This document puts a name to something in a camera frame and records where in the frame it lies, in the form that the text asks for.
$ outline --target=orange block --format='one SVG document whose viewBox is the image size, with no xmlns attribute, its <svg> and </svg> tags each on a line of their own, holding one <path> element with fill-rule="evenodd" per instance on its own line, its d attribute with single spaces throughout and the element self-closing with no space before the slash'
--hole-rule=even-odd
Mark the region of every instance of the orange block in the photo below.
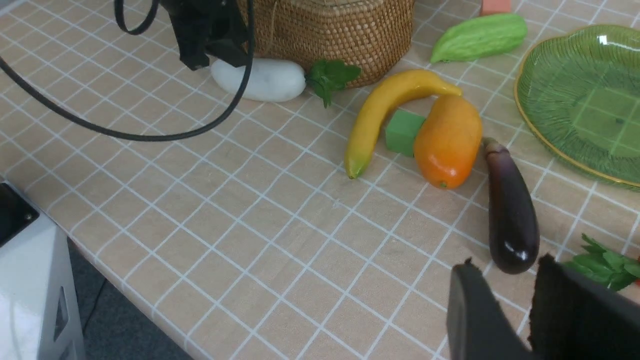
<svg viewBox="0 0 640 360">
<path fill-rule="evenodd" d="M 480 16 L 511 12 L 511 0 L 482 0 Z"/>
</svg>

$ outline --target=green foam block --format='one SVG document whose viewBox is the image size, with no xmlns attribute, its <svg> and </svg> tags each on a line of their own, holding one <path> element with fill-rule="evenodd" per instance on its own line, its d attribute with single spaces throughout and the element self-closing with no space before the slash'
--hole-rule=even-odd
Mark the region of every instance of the green foam block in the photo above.
<svg viewBox="0 0 640 360">
<path fill-rule="evenodd" d="M 412 158 L 413 141 L 415 136 L 418 135 L 418 130 L 420 130 L 424 120 L 425 118 L 422 115 L 397 110 L 389 120 L 385 130 L 387 148 L 392 152 L 399 152 Z"/>
</svg>

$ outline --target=white machine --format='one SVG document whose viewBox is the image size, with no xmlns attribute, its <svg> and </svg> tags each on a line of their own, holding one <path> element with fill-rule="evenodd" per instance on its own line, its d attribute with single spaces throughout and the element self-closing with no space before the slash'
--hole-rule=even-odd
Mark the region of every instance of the white machine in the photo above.
<svg viewBox="0 0 640 360">
<path fill-rule="evenodd" d="M 84 360 L 67 235 L 0 183 L 0 360 Z"/>
</svg>

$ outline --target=white radish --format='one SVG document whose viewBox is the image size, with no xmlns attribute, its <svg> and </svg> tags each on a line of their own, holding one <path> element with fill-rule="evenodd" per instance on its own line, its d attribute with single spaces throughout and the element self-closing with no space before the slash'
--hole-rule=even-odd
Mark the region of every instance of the white radish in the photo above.
<svg viewBox="0 0 640 360">
<path fill-rule="evenodd" d="M 244 66 L 233 67 L 218 59 L 211 65 L 211 76 L 226 92 L 235 94 L 244 75 Z M 284 102 L 302 94 L 306 87 L 305 71 L 300 65 L 288 60 L 253 59 L 251 76 L 243 98 Z"/>
</svg>

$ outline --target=black cable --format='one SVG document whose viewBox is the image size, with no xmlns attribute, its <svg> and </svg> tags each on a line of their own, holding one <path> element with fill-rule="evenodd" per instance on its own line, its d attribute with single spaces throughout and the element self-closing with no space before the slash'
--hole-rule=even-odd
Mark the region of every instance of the black cable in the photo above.
<svg viewBox="0 0 640 360">
<path fill-rule="evenodd" d="M 98 295 L 95 296 L 95 300 L 93 301 L 93 306 L 91 307 L 91 311 L 89 311 L 89 316 L 86 317 L 86 321 L 84 322 L 84 325 L 82 325 L 83 335 L 86 332 L 87 326 L 89 326 L 89 322 L 91 321 L 91 317 L 93 316 L 93 313 L 98 308 L 98 301 L 100 300 L 100 295 L 102 295 L 102 292 L 104 291 L 104 288 L 106 287 L 106 285 L 107 285 L 107 279 L 104 279 L 102 281 L 102 285 L 100 285 L 100 290 L 98 290 Z"/>
<path fill-rule="evenodd" d="M 147 17 L 145 17 L 145 20 L 143 20 L 137 28 L 129 30 L 127 29 L 127 24 L 125 24 L 124 21 L 124 0 L 113 0 L 113 12 L 115 12 L 116 15 L 116 24 L 118 24 L 120 30 L 126 32 L 129 35 L 140 35 L 148 30 L 151 24 L 154 23 L 159 5 L 160 0 L 152 0 L 151 9 L 147 13 Z"/>
<path fill-rule="evenodd" d="M 142 34 L 153 23 L 159 3 L 160 3 L 160 0 L 153 0 L 151 10 L 149 10 L 149 13 L 147 14 L 147 17 L 145 18 L 145 20 L 137 28 L 133 30 L 128 30 L 127 26 L 124 23 L 123 0 L 114 0 L 114 11 L 115 11 L 115 17 L 116 17 L 116 22 L 118 23 L 118 27 L 120 27 L 122 31 L 132 35 Z M 229 103 L 229 105 L 227 106 L 227 109 L 218 118 L 216 118 L 216 120 L 213 120 L 212 122 L 202 127 L 199 127 L 198 129 L 187 131 L 185 133 L 178 133 L 178 134 L 172 134 L 172 135 L 135 135 L 135 134 L 122 133 L 119 131 L 108 129 L 106 127 L 98 126 L 96 124 L 86 121 L 85 119 L 75 116 L 74 114 L 67 111 L 66 109 L 58 106 L 55 102 L 52 102 L 51 100 L 46 98 L 38 90 L 33 88 L 33 86 L 31 86 L 27 81 L 22 79 L 9 66 L 9 64 L 7 64 L 7 62 L 1 56 L 0 56 L 0 69 L 2 69 L 9 76 L 9 78 L 11 78 L 16 84 L 18 84 L 18 86 L 20 86 L 24 91 L 26 91 L 34 99 L 36 99 L 38 102 L 40 102 L 41 104 L 43 104 L 44 106 L 52 110 L 53 112 L 57 113 L 58 115 L 64 117 L 65 119 L 77 125 L 85 127 L 89 130 L 93 130 L 97 133 L 111 136 L 114 138 L 137 141 L 137 142 L 169 142 L 169 141 L 176 141 L 176 140 L 191 138 L 191 137 L 206 133 L 207 131 L 213 129 L 214 127 L 222 123 L 224 120 L 226 120 L 227 117 L 231 115 L 233 110 L 236 108 L 236 106 L 242 99 L 244 90 L 247 86 L 247 83 L 249 82 L 249 76 L 251 74 L 251 68 L 253 65 L 253 52 L 255 48 L 255 23 L 254 23 L 254 13 L 253 13 L 253 0 L 246 0 L 246 9 L 247 9 L 247 18 L 248 18 L 247 30 L 249 32 L 249 39 L 247 41 L 248 42 L 247 55 L 249 59 L 246 64 L 246 67 L 244 68 L 244 75 L 243 75 L 242 81 L 240 82 L 240 87 L 238 88 L 238 91 L 236 92 L 236 95 L 234 96 L 234 98 L 231 100 L 231 103 Z"/>
</svg>

